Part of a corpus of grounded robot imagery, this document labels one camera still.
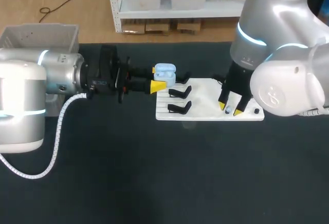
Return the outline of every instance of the cardboard box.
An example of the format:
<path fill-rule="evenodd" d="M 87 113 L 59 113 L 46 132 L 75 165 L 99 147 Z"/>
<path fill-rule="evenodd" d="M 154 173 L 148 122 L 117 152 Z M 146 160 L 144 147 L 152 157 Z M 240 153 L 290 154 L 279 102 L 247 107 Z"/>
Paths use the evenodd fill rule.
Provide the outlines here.
<path fill-rule="evenodd" d="M 122 20 L 122 33 L 145 34 L 145 20 Z"/>
<path fill-rule="evenodd" d="M 163 34 L 168 35 L 170 31 L 170 20 L 147 20 L 145 32 L 146 34 Z"/>
<path fill-rule="evenodd" d="M 177 30 L 181 33 L 196 34 L 201 30 L 201 19 L 184 18 L 178 20 Z"/>

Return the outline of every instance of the white platform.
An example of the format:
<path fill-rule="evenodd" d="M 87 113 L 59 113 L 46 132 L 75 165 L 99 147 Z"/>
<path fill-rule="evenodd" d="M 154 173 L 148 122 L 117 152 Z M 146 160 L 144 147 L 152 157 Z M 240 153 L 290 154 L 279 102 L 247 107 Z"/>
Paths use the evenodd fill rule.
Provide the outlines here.
<path fill-rule="evenodd" d="M 214 79 L 190 79 L 185 85 L 176 84 L 173 89 L 185 91 L 191 85 L 192 91 L 186 99 L 173 98 L 169 96 L 168 89 L 159 91 L 156 99 L 156 119 L 157 120 L 176 120 L 176 121 L 262 121 L 264 120 L 264 111 L 251 99 L 245 112 L 233 116 L 234 110 L 239 103 L 241 96 L 233 92 L 227 106 L 232 108 L 230 114 L 221 111 L 218 98 L 221 94 L 222 87 Z M 174 104 L 184 107 L 188 101 L 192 101 L 192 106 L 186 115 L 170 113 L 168 104 Z"/>
<path fill-rule="evenodd" d="M 158 10 L 131 11 L 127 0 L 119 0 L 120 18 L 188 18 L 188 17 L 240 17 L 245 0 L 206 0 L 199 10 L 172 10 L 171 0 L 161 0 Z"/>

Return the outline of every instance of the yellow object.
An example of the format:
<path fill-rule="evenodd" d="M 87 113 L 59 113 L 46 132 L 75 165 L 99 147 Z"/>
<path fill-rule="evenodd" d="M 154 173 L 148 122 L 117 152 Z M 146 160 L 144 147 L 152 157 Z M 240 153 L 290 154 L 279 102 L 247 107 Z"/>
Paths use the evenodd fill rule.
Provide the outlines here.
<path fill-rule="evenodd" d="M 153 81 L 151 80 L 150 94 L 158 92 L 167 87 L 167 83 L 163 81 Z"/>
<path fill-rule="evenodd" d="M 243 112 L 241 110 L 236 109 L 233 116 L 237 116 L 239 114 L 242 114 Z"/>
<path fill-rule="evenodd" d="M 224 110 L 224 107 L 225 107 L 225 103 L 220 102 L 220 107 L 221 107 L 221 110 L 223 111 Z"/>

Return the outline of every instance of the white board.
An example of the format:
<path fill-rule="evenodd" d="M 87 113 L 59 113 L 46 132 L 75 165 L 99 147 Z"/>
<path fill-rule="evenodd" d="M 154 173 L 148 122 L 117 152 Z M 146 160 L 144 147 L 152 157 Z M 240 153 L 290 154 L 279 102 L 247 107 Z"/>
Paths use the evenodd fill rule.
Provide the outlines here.
<path fill-rule="evenodd" d="M 222 91 L 221 84 L 214 79 L 189 79 L 186 84 L 176 84 L 171 89 L 184 92 L 191 85 L 192 91 L 186 99 L 169 96 L 169 89 L 161 90 L 157 93 L 156 99 L 156 119 L 176 120 L 176 121 L 262 121 L 264 111 L 254 99 L 251 99 L 246 110 L 237 116 L 233 116 L 234 110 L 239 103 L 241 96 L 231 92 L 226 107 L 230 106 L 232 112 L 226 114 L 221 111 L 218 98 Z M 186 115 L 170 113 L 168 104 L 185 107 L 188 101 L 192 101 L 192 106 Z"/>

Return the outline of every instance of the black cable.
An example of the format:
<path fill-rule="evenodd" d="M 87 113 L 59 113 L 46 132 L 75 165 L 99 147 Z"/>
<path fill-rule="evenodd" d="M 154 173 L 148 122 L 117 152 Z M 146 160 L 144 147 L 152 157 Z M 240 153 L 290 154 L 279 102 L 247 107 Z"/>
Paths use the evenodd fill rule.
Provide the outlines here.
<path fill-rule="evenodd" d="M 66 2 L 64 2 L 63 4 L 61 4 L 60 6 L 56 7 L 55 9 L 51 10 L 49 7 L 43 7 L 40 8 L 40 12 L 42 14 L 44 14 L 44 16 L 39 20 L 39 23 L 41 23 L 41 21 L 50 13 L 57 11 L 58 9 L 60 9 L 62 6 L 64 6 L 66 3 L 70 2 L 71 0 L 67 0 Z"/>

